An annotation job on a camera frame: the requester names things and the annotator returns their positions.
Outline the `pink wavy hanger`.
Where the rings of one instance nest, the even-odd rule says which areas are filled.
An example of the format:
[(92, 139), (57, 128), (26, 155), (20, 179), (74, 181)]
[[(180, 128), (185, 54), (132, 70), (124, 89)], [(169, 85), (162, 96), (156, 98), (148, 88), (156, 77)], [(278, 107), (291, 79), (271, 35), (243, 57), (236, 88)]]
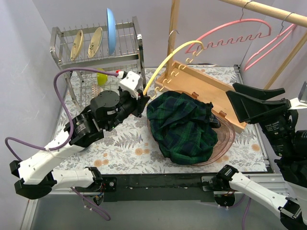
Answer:
[(186, 53), (194, 55), (202, 51), (238, 43), (250, 42), (259, 38), (266, 38), (271, 35), (271, 25), (263, 19), (246, 17), (245, 8), (237, 20), (219, 25), (196, 39), (196, 42), (189, 45)]

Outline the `navy cream plaid skirt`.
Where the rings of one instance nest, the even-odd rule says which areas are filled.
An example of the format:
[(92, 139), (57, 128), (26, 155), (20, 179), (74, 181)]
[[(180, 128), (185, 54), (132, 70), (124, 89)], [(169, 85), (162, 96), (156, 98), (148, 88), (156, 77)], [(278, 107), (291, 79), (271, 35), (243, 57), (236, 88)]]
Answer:
[(217, 119), (217, 117), (211, 113), (211, 115), (209, 116), (209, 125), (211, 128), (220, 128), (221, 124), (219, 122), (219, 120)]

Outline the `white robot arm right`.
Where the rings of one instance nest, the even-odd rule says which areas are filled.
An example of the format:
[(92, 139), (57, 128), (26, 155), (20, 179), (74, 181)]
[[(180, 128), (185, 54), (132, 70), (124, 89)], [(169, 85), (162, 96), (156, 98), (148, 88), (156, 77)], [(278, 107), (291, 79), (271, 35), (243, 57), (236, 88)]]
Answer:
[(284, 88), (264, 90), (240, 83), (226, 95), (239, 122), (258, 124), (266, 136), (283, 180), (295, 197), (275, 193), (249, 179), (233, 166), (225, 165), (208, 182), (217, 191), (241, 192), (274, 213), (288, 230), (307, 228), (307, 132), (295, 129), (298, 111), (307, 107), (307, 85), (293, 99), (274, 97), (285, 93)]

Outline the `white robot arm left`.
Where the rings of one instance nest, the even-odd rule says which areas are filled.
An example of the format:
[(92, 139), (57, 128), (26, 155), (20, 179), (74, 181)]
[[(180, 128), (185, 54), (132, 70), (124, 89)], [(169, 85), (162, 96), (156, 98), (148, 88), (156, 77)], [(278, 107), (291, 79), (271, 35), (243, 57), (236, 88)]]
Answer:
[(39, 152), (24, 161), (10, 163), (11, 173), (19, 179), (14, 184), (16, 194), (38, 199), (61, 188), (74, 187), (81, 192), (100, 190), (104, 179), (96, 167), (87, 166), (82, 170), (57, 170), (56, 167), (103, 139), (105, 131), (112, 131), (129, 115), (140, 117), (149, 99), (142, 90), (136, 91), (136, 97), (121, 88), (118, 92), (99, 93)]

